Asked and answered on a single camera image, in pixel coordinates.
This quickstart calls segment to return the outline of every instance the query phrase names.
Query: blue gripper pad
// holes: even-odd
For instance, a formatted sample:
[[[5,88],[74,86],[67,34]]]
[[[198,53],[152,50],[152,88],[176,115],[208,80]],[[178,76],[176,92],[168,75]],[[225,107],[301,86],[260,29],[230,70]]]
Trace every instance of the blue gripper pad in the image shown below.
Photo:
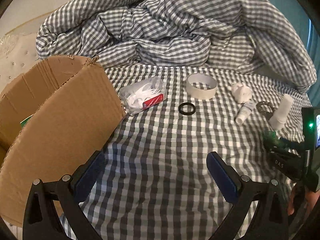
[[[241,189],[239,175],[221,159],[216,152],[207,155],[207,168],[218,185],[224,199],[232,204],[238,200],[238,193]]]
[[[101,172],[105,170],[105,157],[102,151],[95,151],[89,160],[80,165],[72,175],[71,189],[76,203],[84,202]]]

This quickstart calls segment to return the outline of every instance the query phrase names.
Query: roll of tape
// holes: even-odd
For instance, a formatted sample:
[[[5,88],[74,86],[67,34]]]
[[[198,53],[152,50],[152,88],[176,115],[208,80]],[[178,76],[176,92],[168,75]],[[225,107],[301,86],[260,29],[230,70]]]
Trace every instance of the roll of tape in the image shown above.
[[[210,89],[200,89],[194,87],[193,83],[202,83],[210,87]],[[217,81],[208,75],[202,73],[191,74],[186,79],[186,91],[188,95],[200,100],[207,100],[214,97],[217,91]]]

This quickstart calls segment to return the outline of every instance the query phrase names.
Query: screw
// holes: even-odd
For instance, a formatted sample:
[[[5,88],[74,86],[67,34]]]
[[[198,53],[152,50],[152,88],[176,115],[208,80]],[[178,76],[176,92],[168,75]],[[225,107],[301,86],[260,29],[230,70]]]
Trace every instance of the screw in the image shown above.
[[[33,181],[33,185],[38,185],[40,183],[40,180],[39,179],[35,179],[34,181]]]
[[[278,181],[276,179],[272,179],[271,180],[272,185],[277,186],[278,185]]]
[[[71,178],[70,175],[64,175],[64,176],[62,177],[62,180],[63,180],[63,181],[68,181],[70,178]]]
[[[250,180],[250,178],[247,175],[242,175],[241,179],[245,182],[248,182]]]

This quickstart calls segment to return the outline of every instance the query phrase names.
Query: green object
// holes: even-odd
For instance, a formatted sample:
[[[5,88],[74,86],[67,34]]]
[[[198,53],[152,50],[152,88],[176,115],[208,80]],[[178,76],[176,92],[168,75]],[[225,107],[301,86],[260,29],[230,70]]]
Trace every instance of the green object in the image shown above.
[[[287,145],[278,138],[277,133],[275,131],[269,131],[266,129],[262,133],[262,138],[266,148],[271,149],[274,146],[280,149],[287,148]]]
[[[27,117],[25,120],[23,120],[20,124],[21,124],[21,127],[24,127],[25,125],[26,125],[26,123],[29,121],[29,119],[31,118],[33,116],[33,114],[32,115],[30,115],[29,117]]]

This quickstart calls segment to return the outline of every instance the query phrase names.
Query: human hand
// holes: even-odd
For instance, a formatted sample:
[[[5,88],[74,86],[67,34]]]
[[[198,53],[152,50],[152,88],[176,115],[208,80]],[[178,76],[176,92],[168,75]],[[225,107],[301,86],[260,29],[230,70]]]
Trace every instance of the human hand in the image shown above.
[[[296,195],[297,192],[297,184],[294,185],[291,194],[290,194],[290,199],[289,199],[289,203],[288,203],[288,208],[287,208],[287,212],[288,215],[292,215],[294,213],[294,206],[293,206],[293,199]],[[308,217],[312,211],[312,209],[314,208],[318,198],[320,196],[320,190],[318,190],[316,193],[310,191],[307,187],[305,187],[305,199],[307,201],[307,211],[306,211],[306,217]]]

